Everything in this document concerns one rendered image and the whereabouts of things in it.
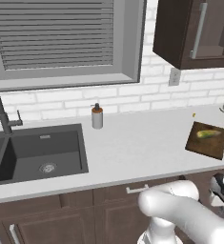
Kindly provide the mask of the green yellow cucumber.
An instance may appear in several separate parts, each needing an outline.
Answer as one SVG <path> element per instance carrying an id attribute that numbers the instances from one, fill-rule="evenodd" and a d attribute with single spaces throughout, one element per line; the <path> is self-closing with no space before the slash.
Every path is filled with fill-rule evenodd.
<path id="1" fill-rule="evenodd" d="M 221 132 L 216 130 L 203 130 L 196 133 L 196 136 L 200 139 L 212 138 L 219 135 L 221 135 Z"/>

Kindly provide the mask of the dark grey sink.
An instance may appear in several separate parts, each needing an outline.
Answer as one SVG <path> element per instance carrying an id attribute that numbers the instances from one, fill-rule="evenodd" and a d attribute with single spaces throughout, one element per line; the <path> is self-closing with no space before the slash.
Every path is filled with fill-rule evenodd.
<path id="1" fill-rule="evenodd" d="M 81 124 L 0 132 L 0 185 L 88 171 Z"/>

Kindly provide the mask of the grey wall socket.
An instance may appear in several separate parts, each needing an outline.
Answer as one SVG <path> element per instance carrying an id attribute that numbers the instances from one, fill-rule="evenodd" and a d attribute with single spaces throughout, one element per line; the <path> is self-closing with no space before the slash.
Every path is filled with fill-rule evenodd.
<path id="1" fill-rule="evenodd" d="M 169 85 L 170 86 L 178 86 L 179 80 L 181 76 L 181 70 L 177 68 L 171 68 L 170 78 L 169 78 Z"/>

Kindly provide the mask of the dark grey tap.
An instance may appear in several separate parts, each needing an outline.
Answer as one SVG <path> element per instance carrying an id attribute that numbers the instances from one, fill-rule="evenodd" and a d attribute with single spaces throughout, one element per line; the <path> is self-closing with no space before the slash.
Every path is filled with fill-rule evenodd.
<path id="1" fill-rule="evenodd" d="M 12 134 L 12 127 L 23 125 L 23 120 L 21 119 L 20 112 L 17 112 L 17 115 L 17 120 L 9 120 L 8 114 L 5 112 L 0 96 L 0 122 L 5 134 Z"/>

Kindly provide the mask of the brown drawer front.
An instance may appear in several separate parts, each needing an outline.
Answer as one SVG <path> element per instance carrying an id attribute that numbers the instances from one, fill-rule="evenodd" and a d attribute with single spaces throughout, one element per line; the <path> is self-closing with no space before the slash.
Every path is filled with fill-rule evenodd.
<path id="1" fill-rule="evenodd" d="M 130 198 L 136 198 L 138 197 L 138 193 L 127 194 L 126 187 L 130 187 L 131 189 L 137 189 L 137 188 L 142 188 L 145 184 L 148 184 L 149 187 L 153 187 L 156 185 L 173 182 L 176 181 L 177 179 L 178 179 L 177 176 L 173 176 L 173 177 L 133 182 L 133 183 L 127 183 L 122 185 L 94 189 L 93 203 L 95 206 L 97 206 L 112 201 L 120 201 L 120 200 L 126 200 Z"/>
<path id="2" fill-rule="evenodd" d="M 67 208 L 83 208 L 92 205 L 92 190 L 35 197 L 0 203 L 0 220 L 24 214 L 37 214 Z"/>

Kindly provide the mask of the grey soap dispenser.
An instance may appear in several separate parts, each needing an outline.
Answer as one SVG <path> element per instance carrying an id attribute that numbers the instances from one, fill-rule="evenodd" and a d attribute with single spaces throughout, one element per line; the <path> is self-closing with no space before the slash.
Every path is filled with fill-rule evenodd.
<path id="1" fill-rule="evenodd" d="M 103 128 L 103 109 L 98 103 L 92 106 L 92 127 L 97 130 Z"/>

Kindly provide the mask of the dark brown wall cupboard door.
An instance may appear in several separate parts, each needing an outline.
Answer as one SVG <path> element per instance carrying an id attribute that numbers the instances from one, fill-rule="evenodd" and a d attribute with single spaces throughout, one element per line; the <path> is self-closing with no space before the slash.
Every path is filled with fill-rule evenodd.
<path id="1" fill-rule="evenodd" d="M 208 8 L 192 59 L 201 3 Z M 224 68 L 224 0 L 158 0 L 153 52 L 179 70 Z"/>

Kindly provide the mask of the brown wooden cutting board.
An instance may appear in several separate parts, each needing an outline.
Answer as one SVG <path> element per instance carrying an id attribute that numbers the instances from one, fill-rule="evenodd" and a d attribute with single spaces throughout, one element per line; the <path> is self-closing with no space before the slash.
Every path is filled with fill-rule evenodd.
<path id="1" fill-rule="evenodd" d="M 196 133 L 203 130 L 220 131 L 221 135 L 200 139 L 196 136 Z M 221 160 L 224 153 L 224 128 L 194 121 L 185 149 Z"/>

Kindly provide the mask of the grey window with blinds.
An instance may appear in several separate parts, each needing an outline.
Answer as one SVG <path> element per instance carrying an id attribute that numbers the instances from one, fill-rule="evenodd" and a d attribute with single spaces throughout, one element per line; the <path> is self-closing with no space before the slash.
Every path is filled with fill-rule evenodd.
<path id="1" fill-rule="evenodd" d="M 0 0 L 0 92 L 139 81 L 147 0 Z"/>

